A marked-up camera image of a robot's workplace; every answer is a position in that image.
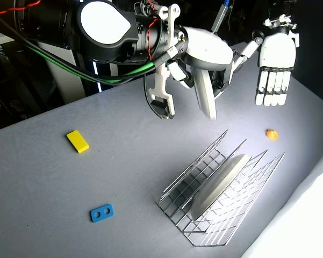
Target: blue block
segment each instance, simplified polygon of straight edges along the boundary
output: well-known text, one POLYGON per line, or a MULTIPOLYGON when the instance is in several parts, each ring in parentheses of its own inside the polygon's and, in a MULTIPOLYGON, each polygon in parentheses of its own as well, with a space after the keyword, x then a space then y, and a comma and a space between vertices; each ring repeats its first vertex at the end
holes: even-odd
POLYGON ((97 209, 91 210, 91 218, 93 222, 98 222, 113 216, 113 207, 111 204, 106 204, 97 209))

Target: gray tabletop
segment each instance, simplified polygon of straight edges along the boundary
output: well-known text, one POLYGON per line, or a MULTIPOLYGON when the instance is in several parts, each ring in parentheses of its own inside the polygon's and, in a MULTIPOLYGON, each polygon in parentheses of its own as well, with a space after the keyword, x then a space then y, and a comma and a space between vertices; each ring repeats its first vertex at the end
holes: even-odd
POLYGON ((172 80, 176 116, 160 120, 137 80, 0 130, 0 257, 240 257, 323 155, 323 101, 291 79, 284 106, 256 106, 256 63, 217 100, 217 121, 172 80), (226 129, 224 154, 247 138, 246 154, 286 156, 227 246, 193 247, 156 202, 226 129), (74 151, 72 130, 89 150, 74 151), (107 203, 114 217, 92 223, 89 212, 107 203))

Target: metal wire basket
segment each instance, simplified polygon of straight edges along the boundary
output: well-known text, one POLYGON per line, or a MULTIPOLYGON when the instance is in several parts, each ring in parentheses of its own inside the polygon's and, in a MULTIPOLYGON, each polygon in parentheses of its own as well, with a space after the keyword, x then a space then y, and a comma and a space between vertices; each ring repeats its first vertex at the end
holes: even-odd
POLYGON ((224 132, 162 193, 158 206, 194 246, 228 244, 285 153, 257 168, 267 150, 253 157, 216 201, 193 221, 191 201, 203 184, 246 142, 224 156, 218 146, 224 132))

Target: white finger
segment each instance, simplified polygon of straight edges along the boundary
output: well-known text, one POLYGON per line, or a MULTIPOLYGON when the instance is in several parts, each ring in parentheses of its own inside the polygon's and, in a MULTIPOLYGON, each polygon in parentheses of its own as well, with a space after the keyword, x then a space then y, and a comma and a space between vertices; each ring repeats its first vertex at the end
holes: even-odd
POLYGON ((283 72, 279 71, 277 72, 277 75, 276 75, 274 94, 272 96, 272 101, 271 101, 272 106, 277 106, 278 104, 279 95, 281 93, 282 80, 283 80, 283 72))
POLYGON ((288 91, 289 82, 290 82, 290 72, 285 71, 284 75, 283 75, 282 87, 281 87, 282 93, 281 93, 281 95, 279 96, 279 99, 278 99, 278 104, 280 106, 283 106, 285 104, 286 92, 288 91))
POLYGON ((265 97, 264 97, 264 106, 270 106, 271 105, 272 91, 273 91, 273 89, 275 87, 276 75, 277 75, 277 73, 275 73, 275 72, 270 72, 269 73, 267 92, 266 92, 265 97))
POLYGON ((261 104, 263 104, 265 88, 266 88, 267 81, 268 81, 268 74, 269 73, 267 71, 262 71, 260 73, 258 92, 256 94, 256 100, 255 100, 255 103, 257 106, 260 106, 261 104))

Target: yellow sponge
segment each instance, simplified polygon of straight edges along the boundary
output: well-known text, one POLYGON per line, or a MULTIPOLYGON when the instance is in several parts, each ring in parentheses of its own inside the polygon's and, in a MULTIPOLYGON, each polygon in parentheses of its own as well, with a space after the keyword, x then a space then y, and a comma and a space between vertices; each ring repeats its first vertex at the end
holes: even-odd
POLYGON ((72 131, 67 134, 68 140, 70 140, 71 144, 73 144, 74 148, 76 148, 77 152, 82 153, 85 150, 89 149, 90 146, 79 133, 78 130, 72 131))

